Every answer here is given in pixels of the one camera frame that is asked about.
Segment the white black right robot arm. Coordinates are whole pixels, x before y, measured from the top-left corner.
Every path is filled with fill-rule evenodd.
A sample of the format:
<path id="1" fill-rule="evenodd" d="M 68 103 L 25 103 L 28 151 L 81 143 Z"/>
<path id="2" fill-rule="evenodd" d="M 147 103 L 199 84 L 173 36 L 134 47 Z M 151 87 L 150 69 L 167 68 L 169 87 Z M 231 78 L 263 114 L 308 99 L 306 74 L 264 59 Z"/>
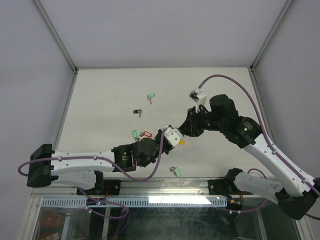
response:
<path id="1" fill-rule="evenodd" d="M 319 198 L 320 180 L 294 164 L 265 135 L 252 118 L 240 116 L 235 103 L 225 94 L 209 100 L 211 110 L 204 106 L 207 96 L 190 93 L 196 105 L 187 111 L 179 130 L 188 137 L 199 137 L 204 131 L 222 133 L 225 138 L 255 157 L 274 176 L 275 180 L 259 178 L 232 168 L 225 175 L 223 187 L 230 194 L 238 190 L 259 195 L 278 205 L 294 220 L 301 220 Z"/>

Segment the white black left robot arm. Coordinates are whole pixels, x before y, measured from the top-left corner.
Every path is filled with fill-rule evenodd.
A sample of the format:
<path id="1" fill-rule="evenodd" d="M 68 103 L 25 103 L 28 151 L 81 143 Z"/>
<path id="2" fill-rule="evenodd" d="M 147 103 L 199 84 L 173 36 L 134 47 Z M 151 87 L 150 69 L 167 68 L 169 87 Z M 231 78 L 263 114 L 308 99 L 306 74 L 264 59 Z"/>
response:
<path id="1" fill-rule="evenodd" d="M 177 128 L 168 125 L 159 129 L 154 138 L 143 136 L 134 143 L 99 152 L 70 153 L 43 144 L 30 155 L 26 185 L 42 188 L 58 183 L 97 195 L 105 188 L 104 173 L 120 172 L 128 176 L 138 167 L 156 164 L 162 154 L 168 154 L 183 137 Z"/>

